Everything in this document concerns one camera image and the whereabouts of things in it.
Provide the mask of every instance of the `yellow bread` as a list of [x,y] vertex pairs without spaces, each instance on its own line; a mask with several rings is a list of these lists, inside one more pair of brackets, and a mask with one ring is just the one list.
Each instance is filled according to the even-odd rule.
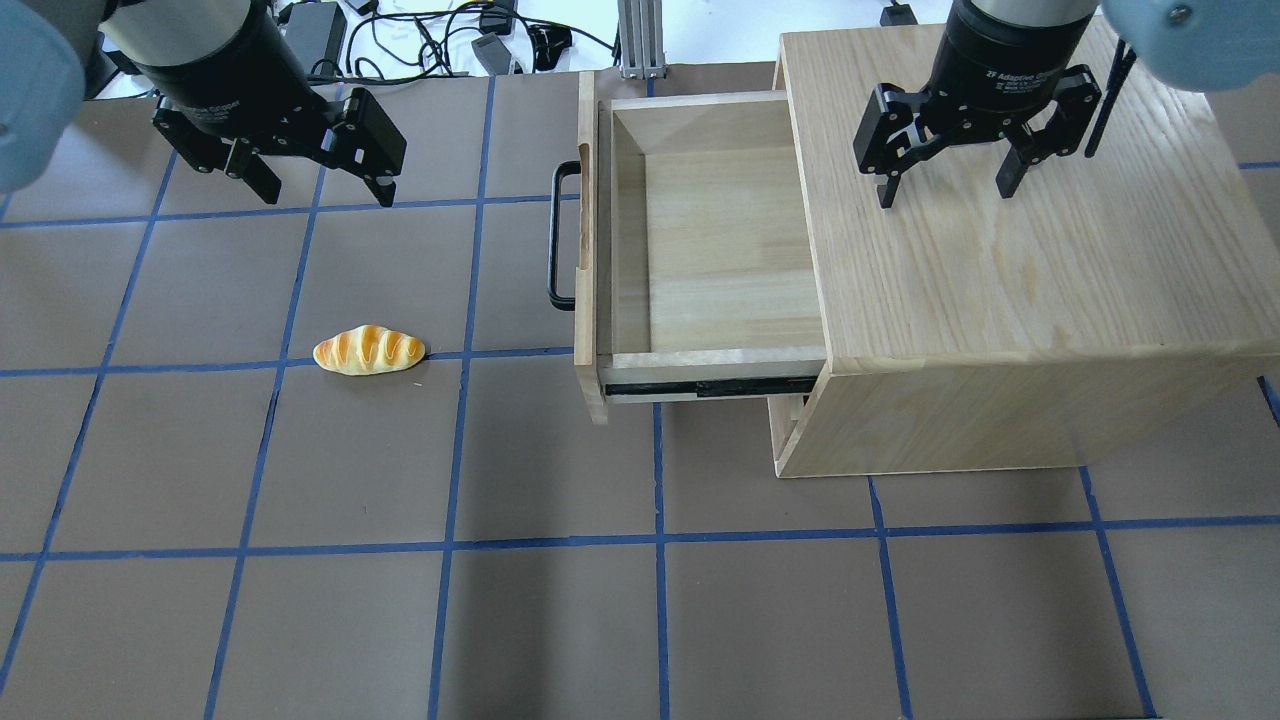
[[360,325],[321,342],[311,357],[325,370],[343,375],[376,375],[412,368],[426,357],[426,345],[380,325]]

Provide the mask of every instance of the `bread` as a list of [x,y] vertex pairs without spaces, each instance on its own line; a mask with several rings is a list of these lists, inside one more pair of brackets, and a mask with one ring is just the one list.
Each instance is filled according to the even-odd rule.
[[343,375],[375,375],[404,370],[426,357],[416,337],[380,325],[360,325],[338,333],[311,351],[316,364]]

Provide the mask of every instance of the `wooden drawer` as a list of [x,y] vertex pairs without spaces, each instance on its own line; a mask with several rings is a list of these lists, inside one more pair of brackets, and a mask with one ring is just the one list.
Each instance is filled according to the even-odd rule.
[[808,392],[826,347],[786,94],[589,100],[581,123],[575,323],[594,419],[604,402]]
[[[575,364],[605,404],[769,396],[780,477],[1093,462],[1280,363],[1277,252],[1203,96],[1134,68],[1094,159],[1001,200],[951,149],[891,210],[851,142],[941,27],[783,35],[774,92],[598,102]],[[1110,64],[1096,22],[1076,54]]]

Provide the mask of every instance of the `toy croissant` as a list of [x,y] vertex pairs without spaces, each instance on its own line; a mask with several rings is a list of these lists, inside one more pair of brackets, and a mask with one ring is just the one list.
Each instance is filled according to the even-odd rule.
[[343,375],[375,375],[404,370],[426,357],[426,345],[413,336],[380,325],[338,333],[311,351],[317,365]]

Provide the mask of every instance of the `wooden cabinet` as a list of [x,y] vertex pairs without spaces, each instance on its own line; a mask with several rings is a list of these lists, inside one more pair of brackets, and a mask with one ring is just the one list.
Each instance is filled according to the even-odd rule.
[[[882,210],[852,138],[941,26],[783,35],[772,92],[596,101],[575,364],[607,404],[769,396],[780,477],[1091,462],[1280,363],[1280,252],[1208,104],[1140,65],[1102,151],[1001,200],[951,149]],[[1078,53],[1110,67],[1094,22]]]

